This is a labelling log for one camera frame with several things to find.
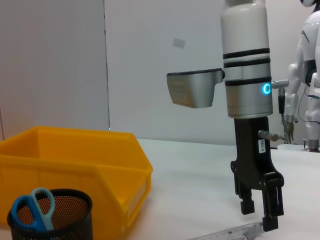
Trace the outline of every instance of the white table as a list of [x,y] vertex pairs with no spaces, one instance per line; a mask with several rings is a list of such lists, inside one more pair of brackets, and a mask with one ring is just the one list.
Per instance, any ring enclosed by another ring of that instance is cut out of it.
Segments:
[[[152,190],[126,240],[187,240],[261,221],[262,194],[253,192],[255,213],[243,216],[230,162],[234,146],[139,140],[152,166]],[[320,235],[320,154],[273,150],[285,180],[279,229],[257,240],[313,240]],[[0,231],[1,240],[10,240]]]

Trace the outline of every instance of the yellow storage bin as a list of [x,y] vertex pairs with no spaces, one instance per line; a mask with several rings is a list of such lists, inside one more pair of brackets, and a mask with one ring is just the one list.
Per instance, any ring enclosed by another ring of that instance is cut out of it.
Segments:
[[133,223],[152,171],[133,134],[32,128],[0,143],[0,224],[37,187],[76,189],[92,198],[94,239],[113,239]]

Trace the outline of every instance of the scissors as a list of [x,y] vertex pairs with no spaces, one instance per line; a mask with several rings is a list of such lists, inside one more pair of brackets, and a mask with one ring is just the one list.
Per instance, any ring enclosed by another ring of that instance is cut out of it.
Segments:
[[[36,193],[38,192],[44,193],[49,198],[50,208],[47,214],[43,214],[39,206],[38,200],[36,198]],[[18,218],[18,207],[22,202],[26,203],[33,217],[33,222],[30,225],[22,223]],[[20,196],[13,203],[10,212],[13,221],[16,223],[18,227],[22,229],[30,229],[35,232],[47,232],[54,229],[51,218],[54,214],[55,208],[56,202],[53,194],[48,189],[39,187],[33,190],[30,195]]]

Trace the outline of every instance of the metal ruler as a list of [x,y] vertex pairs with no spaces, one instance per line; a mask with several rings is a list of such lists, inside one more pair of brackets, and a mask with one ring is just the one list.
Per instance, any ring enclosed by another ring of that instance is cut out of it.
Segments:
[[253,240],[264,233],[263,223],[255,222],[189,240]]

